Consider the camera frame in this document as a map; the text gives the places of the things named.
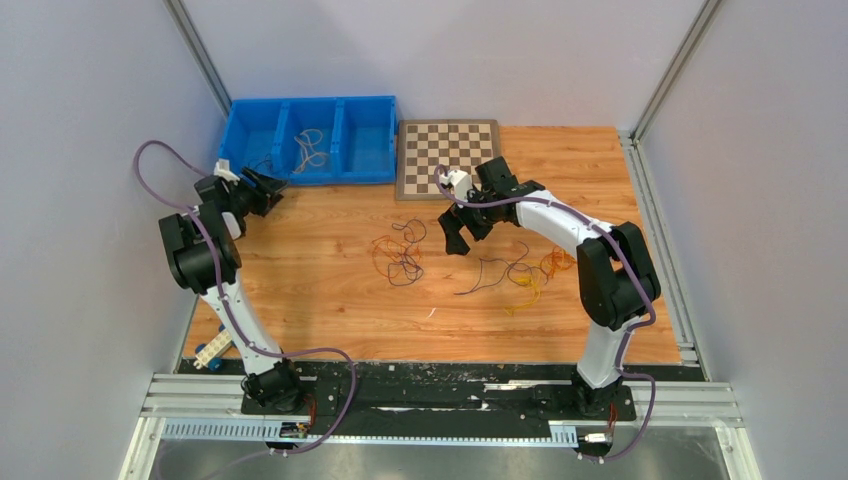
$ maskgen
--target metal floor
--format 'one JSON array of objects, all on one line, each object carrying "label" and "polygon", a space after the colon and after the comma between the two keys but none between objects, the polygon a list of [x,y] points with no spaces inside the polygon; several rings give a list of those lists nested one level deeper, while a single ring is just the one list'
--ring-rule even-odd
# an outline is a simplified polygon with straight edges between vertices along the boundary
[{"label": "metal floor", "polygon": [[[616,430],[621,448],[635,429]],[[163,442],[162,479],[196,480],[227,463],[265,448],[236,441]],[[605,465],[577,460],[559,448],[442,447],[328,444],[302,456],[260,458],[215,477],[310,480],[547,480],[547,479],[730,479],[715,430],[665,427],[649,430],[628,457]]]}]

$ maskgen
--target blue part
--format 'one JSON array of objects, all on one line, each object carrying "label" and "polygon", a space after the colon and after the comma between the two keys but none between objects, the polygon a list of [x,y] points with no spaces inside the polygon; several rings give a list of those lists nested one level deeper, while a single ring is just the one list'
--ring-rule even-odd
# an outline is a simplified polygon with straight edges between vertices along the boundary
[{"label": "blue part", "polygon": [[224,362],[221,361],[220,358],[213,358],[209,360],[209,365],[206,365],[206,368],[209,369],[210,372],[217,372],[224,365]]},{"label": "blue part", "polygon": [[[234,172],[247,166],[292,185],[394,183],[395,115],[393,96],[236,100],[218,156]],[[295,137],[307,129],[321,132],[315,151],[329,158],[292,173],[301,163]]]}]

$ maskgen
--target white connector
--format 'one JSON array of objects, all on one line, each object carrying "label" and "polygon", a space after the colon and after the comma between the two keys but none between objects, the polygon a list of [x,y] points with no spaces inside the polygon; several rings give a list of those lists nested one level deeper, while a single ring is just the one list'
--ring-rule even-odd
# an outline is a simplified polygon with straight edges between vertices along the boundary
[{"label": "white connector", "polygon": [[612,436],[609,433],[590,433],[583,437],[586,443],[612,443]]},{"label": "white connector", "polygon": [[218,161],[215,162],[215,169],[212,171],[212,173],[215,176],[221,177],[224,180],[227,180],[227,181],[230,181],[230,182],[238,182],[239,181],[238,175],[236,175],[235,173],[230,171],[230,161],[225,160],[223,158],[219,158]]},{"label": "white connector", "polygon": [[463,202],[468,201],[468,192],[474,187],[471,175],[462,170],[450,170],[447,174],[439,175],[439,182],[453,187],[453,195]]},{"label": "white connector", "polygon": [[203,350],[197,352],[197,357],[194,359],[194,368],[200,370],[209,365],[213,358],[220,357],[224,352],[233,346],[233,337],[227,330],[219,333],[211,342],[203,347]]}]

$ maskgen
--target robotic arm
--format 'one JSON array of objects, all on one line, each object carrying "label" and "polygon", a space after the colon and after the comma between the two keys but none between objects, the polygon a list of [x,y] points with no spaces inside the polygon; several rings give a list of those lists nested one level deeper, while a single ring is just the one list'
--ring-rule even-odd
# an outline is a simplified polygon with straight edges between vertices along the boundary
[{"label": "robotic arm", "polygon": [[[470,251],[460,234],[462,227],[479,241],[486,238],[494,224],[510,222],[540,233],[577,259],[580,299],[592,323],[572,383],[577,388],[578,409],[589,416],[599,415],[615,398],[622,382],[616,355],[621,342],[627,341],[627,327],[639,322],[647,310],[626,272],[614,270],[610,259],[629,262],[652,302],[660,296],[660,284],[642,232],[630,222],[615,226],[587,215],[578,218],[551,208],[552,203],[562,202],[535,181],[518,183],[503,157],[479,165],[477,174],[480,189],[471,183],[468,173],[460,170],[440,175],[439,180],[445,188],[453,188],[457,199],[472,204],[498,203],[516,197],[538,200],[484,208],[454,203],[439,217],[447,253],[466,255]],[[593,227],[609,233],[626,258],[616,258],[608,241]]]},{"label": "robotic arm", "polygon": [[[287,182],[245,168],[241,178],[229,170],[229,162],[221,160],[215,174],[202,178],[194,188],[201,203],[194,207],[200,223],[212,238],[221,283],[233,318],[224,308],[215,277],[215,263],[209,246],[197,226],[186,214],[174,214],[159,220],[159,231],[165,245],[168,265],[177,284],[191,289],[209,304],[221,323],[232,335],[233,343],[244,361],[247,378],[242,389],[260,406],[273,406],[286,413],[302,404],[302,388],[289,360],[259,355],[252,348],[279,354],[279,345],[262,327],[241,283],[241,258],[234,240],[247,230],[244,218],[253,213],[264,217],[283,198]],[[250,339],[251,345],[245,343]]]}]

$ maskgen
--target wood grain surface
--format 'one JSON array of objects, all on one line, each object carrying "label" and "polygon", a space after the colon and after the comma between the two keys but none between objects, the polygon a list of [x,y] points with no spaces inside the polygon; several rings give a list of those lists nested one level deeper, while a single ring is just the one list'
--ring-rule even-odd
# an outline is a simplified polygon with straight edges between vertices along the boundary
[{"label": "wood grain surface", "polygon": [[[612,128],[501,127],[503,155],[520,181],[536,180],[560,200],[612,223],[641,225],[618,135]],[[528,263],[551,252],[542,236],[499,224],[471,253],[445,254],[438,216],[447,200],[398,202],[394,185],[291,188],[266,218],[247,219],[237,242],[248,296],[283,350],[331,346],[357,360],[445,362],[576,362],[589,326],[578,298],[577,270],[558,273],[539,301],[514,316],[505,306],[526,302],[532,291],[503,282],[466,296],[479,258],[516,259],[526,243]],[[389,285],[372,265],[372,240],[418,218],[424,276],[406,287]],[[502,267],[487,266],[484,281]],[[634,336],[632,363],[679,363],[662,299],[657,323]],[[217,333],[219,320],[199,302],[184,354]],[[228,357],[237,357],[230,349]],[[334,358],[333,354],[313,358]]]}]

